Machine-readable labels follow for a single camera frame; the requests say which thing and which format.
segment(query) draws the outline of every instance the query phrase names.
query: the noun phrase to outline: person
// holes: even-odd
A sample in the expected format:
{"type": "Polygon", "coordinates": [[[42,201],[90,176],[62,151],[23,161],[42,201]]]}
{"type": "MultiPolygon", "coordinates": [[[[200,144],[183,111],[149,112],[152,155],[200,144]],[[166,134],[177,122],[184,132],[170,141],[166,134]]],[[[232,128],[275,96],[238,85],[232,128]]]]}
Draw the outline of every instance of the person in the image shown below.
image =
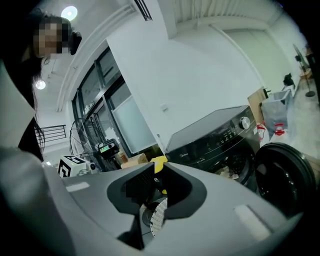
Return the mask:
{"type": "Polygon", "coordinates": [[[43,162],[45,138],[37,122],[35,86],[41,80],[43,65],[52,54],[60,54],[70,47],[74,33],[69,20],[48,15],[40,9],[29,13],[21,26],[19,32],[6,35],[6,43],[2,46],[6,49],[3,62],[13,83],[36,112],[18,147],[43,162]]]}

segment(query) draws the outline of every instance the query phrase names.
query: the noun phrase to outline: wooden board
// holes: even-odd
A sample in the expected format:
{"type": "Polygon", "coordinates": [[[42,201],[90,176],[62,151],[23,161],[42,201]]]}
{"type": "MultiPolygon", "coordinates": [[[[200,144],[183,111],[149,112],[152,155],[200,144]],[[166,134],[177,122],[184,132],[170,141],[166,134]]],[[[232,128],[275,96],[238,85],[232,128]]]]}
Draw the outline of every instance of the wooden board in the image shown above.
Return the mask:
{"type": "Polygon", "coordinates": [[[265,99],[266,96],[263,87],[261,87],[259,90],[257,90],[248,97],[248,102],[256,123],[262,124],[264,120],[264,116],[262,115],[262,111],[260,108],[260,103],[265,99]]]}

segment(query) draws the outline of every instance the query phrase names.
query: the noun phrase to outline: ceiling light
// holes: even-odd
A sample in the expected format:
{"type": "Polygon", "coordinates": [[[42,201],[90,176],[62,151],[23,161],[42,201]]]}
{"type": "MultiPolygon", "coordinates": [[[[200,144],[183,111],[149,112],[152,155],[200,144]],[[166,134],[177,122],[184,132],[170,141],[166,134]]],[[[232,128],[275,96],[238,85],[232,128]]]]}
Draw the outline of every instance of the ceiling light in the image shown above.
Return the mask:
{"type": "Polygon", "coordinates": [[[46,87],[45,81],[39,80],[38,82],[35,83],[35,87],[39,90],[42,90],[46,87]]]}
{"type": "Polygon", "coordinates": [[[78,10],[74,6],[68,6],[61,12],[61,17],[72,21],[78,14],[78,10]]]}

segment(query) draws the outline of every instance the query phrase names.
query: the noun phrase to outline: black hair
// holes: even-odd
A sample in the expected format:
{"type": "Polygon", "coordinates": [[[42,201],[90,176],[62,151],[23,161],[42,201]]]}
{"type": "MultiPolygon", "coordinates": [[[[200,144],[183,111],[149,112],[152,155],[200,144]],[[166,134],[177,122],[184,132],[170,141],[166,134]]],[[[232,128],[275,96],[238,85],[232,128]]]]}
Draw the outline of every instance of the black hair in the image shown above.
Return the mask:
{"type": "Polygon", "coordinates": [[[44,24],[47,18],[64,23],[71,30],[70,22],[67,19],[47,15],[37,8],[23,20],[19,32],[12,31],[10,35],[6,35],[6,38],[10,38],[10,40],[4,44],[5,52],[3,53],[3,61],[13,83],[36,112],[36,116],[25,130],[18,147],[34,154],[41,161],[44,160],[42,152],[45,146],[45,136],[37,122],[35,84],[41,80],[42,65],[46,64],[49,59],[36,56],[34,35],[38,33],[41,24],[44,24]],[[29,49],[30,58],[22,61],[27,49],[29,49]]]}

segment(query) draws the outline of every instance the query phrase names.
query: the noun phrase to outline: washing machine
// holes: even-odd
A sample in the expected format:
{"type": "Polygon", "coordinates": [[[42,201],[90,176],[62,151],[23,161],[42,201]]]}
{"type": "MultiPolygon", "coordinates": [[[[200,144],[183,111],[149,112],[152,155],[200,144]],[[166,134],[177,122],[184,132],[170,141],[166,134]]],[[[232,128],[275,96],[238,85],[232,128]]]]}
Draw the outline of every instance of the washing machine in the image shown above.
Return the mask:
{"type": "Polygon", "coordinates": [[[216,110],[173,134],[165,149],[169,162],[224,175],[293,216],[316,189],[310,164],[286,144],[260,148],[248,105],[216,110]]]}

